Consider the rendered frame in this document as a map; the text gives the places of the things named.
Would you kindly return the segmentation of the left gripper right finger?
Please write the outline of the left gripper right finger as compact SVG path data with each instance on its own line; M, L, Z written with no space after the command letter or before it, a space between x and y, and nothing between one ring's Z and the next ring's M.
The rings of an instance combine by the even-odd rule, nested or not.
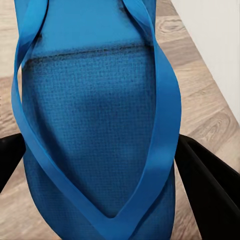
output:
M240 240L240 174L186 135L174 157L202 240Z

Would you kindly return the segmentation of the sandal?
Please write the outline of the sandal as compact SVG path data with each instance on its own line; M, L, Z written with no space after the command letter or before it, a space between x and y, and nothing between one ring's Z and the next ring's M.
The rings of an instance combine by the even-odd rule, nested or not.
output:
M171 238L182 104L156 4L14 0L11 104L24 170L62 240Z

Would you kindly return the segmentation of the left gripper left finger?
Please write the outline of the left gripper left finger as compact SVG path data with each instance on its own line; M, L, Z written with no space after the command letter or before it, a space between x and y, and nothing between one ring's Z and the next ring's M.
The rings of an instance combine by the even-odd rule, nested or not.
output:
M26 152L21 133L0 138L0 193Z

